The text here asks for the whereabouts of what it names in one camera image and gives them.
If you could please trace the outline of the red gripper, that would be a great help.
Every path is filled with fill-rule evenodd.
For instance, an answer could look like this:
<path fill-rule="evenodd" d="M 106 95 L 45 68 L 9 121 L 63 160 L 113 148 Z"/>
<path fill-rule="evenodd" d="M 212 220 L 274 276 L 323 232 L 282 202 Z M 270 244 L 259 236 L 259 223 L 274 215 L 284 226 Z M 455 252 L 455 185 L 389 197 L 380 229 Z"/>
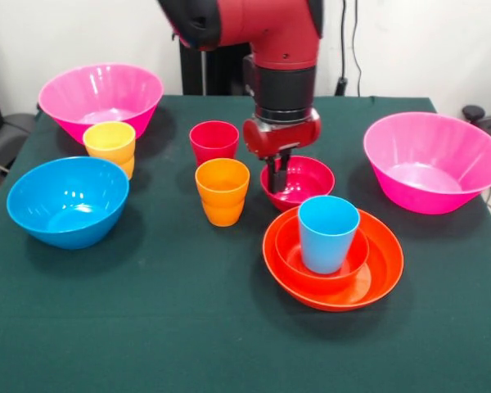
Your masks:
<path fill-rule="evenodd" d="M 320 136 L 321 128 L 320 116 L 314 108 L 310 116 L 300 123 L 267 124 L 256 117 L 244 122 L 242 132 L 246 147 L 259 159 L 267 159 L 270 193 L 283 192 L 286 189 L 291 149 L 315 143 Z M 278 154 L 280 166 L 277 172 L 276 159 L 273 156 Z"/>

